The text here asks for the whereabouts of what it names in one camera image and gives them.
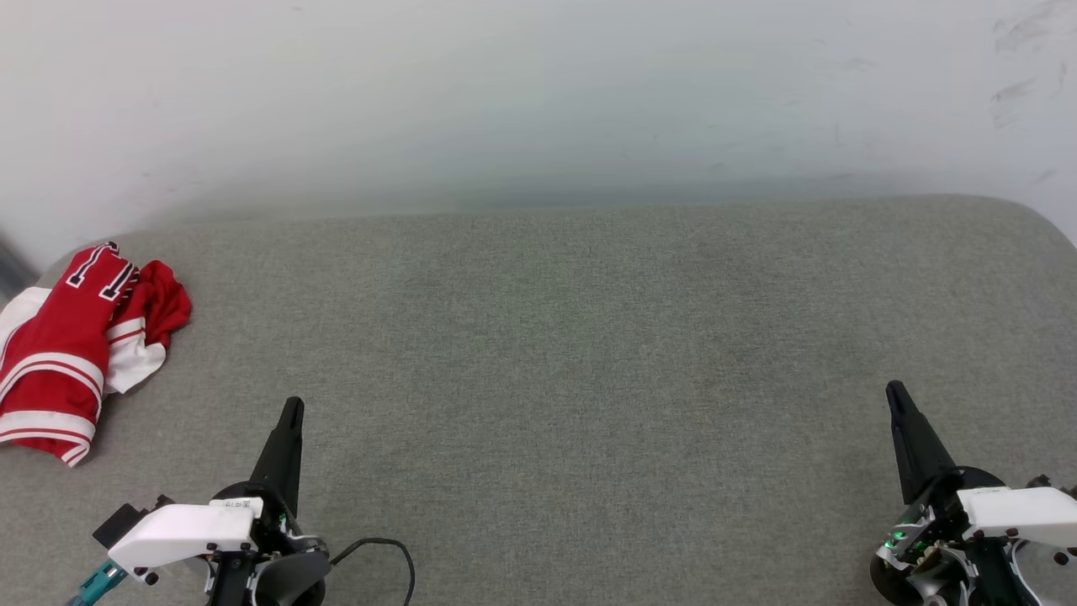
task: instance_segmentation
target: white wall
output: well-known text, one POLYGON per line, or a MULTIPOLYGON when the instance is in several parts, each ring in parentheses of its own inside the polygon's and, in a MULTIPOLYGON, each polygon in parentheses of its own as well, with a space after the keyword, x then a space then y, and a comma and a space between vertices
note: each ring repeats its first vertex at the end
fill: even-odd
POLYGON ((41 268, 180 220, 956 191, 1075 238, 1075 33, 1073 0, 0 0, 0 236, 41 268))

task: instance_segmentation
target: black cable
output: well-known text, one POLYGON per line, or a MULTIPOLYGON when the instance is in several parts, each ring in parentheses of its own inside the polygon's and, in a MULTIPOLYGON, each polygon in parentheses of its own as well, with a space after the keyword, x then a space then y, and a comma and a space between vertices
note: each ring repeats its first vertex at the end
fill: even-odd
POLYGON ((411 580, 408 582, 408 586, 407 586, 407 596, 404 597, 404 606, 407 606, 411 602, 411 593, 415 592, 415 562, 411 562, 411 554, 408 553, 407 548, 404 547, 404 544, 402 544, 401 541, 394 540, 394 539, 379 539, 377 537, 369 537, 369 538, 365 538, 365 539, 359 539, 358 541, 355 541, 355 542, 349 545, 347 548, 345 548, 345 550, 341 551, 339 555, 337 555, 333 560, 330 560, 330 564, 333 565, 333 566, 336 566, 337 564, 340 563, 341 560, 344 560, 345 558, 348 558, 349 555, 351 555, 352 551, 355 551, 356 549, 363 547, 364 545, 372 545, 372 544, 373 545, 393 545, 393 546, 396 546, 396 547, 401 548, 401 551, 404 552, 404 559, 407 560, 407 569, 408 569, 408 573, 411 575, 411 580))

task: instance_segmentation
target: gray fabric surface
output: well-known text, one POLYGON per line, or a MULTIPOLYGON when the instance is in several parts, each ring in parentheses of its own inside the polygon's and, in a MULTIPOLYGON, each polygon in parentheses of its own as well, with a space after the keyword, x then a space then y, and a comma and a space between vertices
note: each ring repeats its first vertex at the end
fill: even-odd
MULTIPOLYGON (((118 238, 194 300, 74 470, 0 449, 0 604, 61 604, 124 502, 244 479, 307 404, 299 520, 407 544, 414 604, 882 604, 883 389, 959 463, 1077 482, 1077 253, 998 200, 234 223, 118 238)), ((57 276, 54 268, 45 281, 57 276)), ((102 605, 200 605, 183 567, 102 605)), ((402 603, 392 548, 330 605, 402 603)))

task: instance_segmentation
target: folded clothing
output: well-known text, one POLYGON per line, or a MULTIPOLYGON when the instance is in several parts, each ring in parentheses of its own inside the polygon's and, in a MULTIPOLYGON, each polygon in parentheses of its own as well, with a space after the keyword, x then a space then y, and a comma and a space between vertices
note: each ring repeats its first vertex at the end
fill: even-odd
POLYGON ((104 395, 160 368, 190 318, 191 299, 164 263, 139 270, 111 241, 79 252, 53 290, 27 288, 0 313, 0 442, 74 467, 104 395))

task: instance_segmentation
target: teal connector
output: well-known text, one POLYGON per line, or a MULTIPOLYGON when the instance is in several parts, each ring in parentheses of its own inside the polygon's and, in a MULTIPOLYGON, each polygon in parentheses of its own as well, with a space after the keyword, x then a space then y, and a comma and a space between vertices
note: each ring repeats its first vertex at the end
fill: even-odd
POLYGON ((79 587, 78 597, 72 597, 67 606, 94 606, 102 595, 112 591, 126 578, 127 573, 109 560, 79 587))

